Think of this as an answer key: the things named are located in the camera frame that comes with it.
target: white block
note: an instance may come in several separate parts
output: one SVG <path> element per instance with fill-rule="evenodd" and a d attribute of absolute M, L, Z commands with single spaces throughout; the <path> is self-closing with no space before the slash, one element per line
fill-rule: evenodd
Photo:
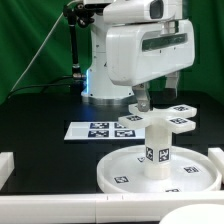
<path fill-rule="evenodd" d="M 208 158 L 215 164 L 222 174 L 222 183 L 224 183 L 224 152 L 220 148 L 209 148 Z"/>
<path fill-rule="evenodd" d="M 0 197 L 1 224 L 95 223 L 101 195 Z"/>
<path fill-rule="evenodd" d="M 0 154 L 0 190 L 14 170 L 14 159 L 12 152 Z"/>

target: black table surface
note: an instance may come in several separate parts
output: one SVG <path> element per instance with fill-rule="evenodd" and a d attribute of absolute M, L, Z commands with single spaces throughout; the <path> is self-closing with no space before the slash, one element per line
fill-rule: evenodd
<path fill-rule="evenodd" d="M 207 154 L 224 145 L 224 106 L 201 92 L 180 92 L 166 102 L 153 93 L 154 105 L 167 108 L 187 104 L 198 109 L 197 128 L 173 134 L 173 145 Z M 65 142 L 71 121 L 117 121 L 128 107 L 81 103 L 70 94 L 21 94 L 0 106 L 0 151 L 14 152 L 15 170 L 1 195 L 84 194 L 100 192 L 96 166 L 119 148 L 144 144 L 143 140 Z"/>

